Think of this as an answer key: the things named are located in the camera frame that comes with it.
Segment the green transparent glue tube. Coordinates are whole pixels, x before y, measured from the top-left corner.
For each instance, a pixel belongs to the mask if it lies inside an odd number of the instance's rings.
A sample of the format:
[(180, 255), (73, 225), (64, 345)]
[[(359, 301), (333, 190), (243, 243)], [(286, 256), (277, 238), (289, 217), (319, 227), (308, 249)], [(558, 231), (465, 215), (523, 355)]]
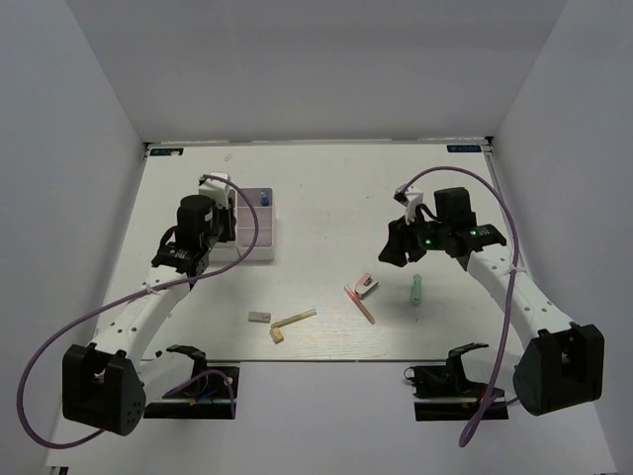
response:
[(419, 307), (422, 302), (422, 277), (420, 274), (414, 274), (411, 281), (411, 287), (409, 292), (409, 302)]

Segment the grey eraser block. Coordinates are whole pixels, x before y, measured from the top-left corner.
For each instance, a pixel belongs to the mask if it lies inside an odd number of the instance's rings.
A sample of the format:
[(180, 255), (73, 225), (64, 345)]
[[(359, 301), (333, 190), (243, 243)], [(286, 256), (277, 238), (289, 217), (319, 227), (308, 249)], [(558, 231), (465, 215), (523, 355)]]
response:
[(271, 314), (268, 312), (249, 312), (248, 320), (251, 323), (269, 324), (271, 322)]

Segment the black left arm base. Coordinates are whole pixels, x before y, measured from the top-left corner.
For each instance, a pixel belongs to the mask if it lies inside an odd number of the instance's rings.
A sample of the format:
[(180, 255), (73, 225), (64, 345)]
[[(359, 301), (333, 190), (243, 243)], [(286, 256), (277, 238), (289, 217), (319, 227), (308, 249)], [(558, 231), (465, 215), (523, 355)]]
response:
[(233, 420), (240, 368), (215, 365), (190, 345), (172, 345), (145, 363), (148, 420)]

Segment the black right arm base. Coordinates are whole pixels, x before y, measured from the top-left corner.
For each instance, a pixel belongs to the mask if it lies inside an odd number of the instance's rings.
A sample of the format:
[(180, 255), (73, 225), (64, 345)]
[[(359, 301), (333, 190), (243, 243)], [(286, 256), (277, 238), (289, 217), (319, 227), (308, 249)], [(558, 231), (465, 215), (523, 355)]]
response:
[(471, 342), (440, 360), (416, 363), (403, 376), (413, 390), (414, 416), (421, 423), (465, 422), (484, 400), (497, 352)]

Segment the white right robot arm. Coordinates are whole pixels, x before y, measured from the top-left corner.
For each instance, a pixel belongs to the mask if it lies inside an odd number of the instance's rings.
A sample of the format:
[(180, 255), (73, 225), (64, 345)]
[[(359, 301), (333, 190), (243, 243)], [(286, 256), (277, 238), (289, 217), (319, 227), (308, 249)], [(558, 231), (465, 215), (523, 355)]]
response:
[(602, 394), (604, 337), (594, 325), (579, 325), (558, 309), (534, 281), (512, 263), (512, 249), (493, 225), (478, 224), (463, 187), (435, 192), (430, 213), (412, 186), (397, 189), (404, 215), (388, 224), (380, 261), (403, 267), (430, 251), (456, 259), (510, 312), (523, 352), (506, 355), (495, 394), (513, 392), (533, 416), (592, 402)]

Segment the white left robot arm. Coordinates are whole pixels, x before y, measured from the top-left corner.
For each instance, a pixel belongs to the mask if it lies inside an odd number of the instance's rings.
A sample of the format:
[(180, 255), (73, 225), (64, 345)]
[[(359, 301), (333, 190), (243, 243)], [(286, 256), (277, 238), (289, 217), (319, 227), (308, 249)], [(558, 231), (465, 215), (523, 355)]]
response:
[(210, 374), (204, 351), (173, 344), (150, 361), (142, 357), (193, 289), (192, 278), (207, 270), (213, 247), (234, 239), (232, 197), (181, 199), (176, 224), (160, 240), (140, 297), (126, 303), (88, 344), (73, 344), (63, 355), (62, 414), (67, 420), (127, 435), (154, 401), (204, 393)]

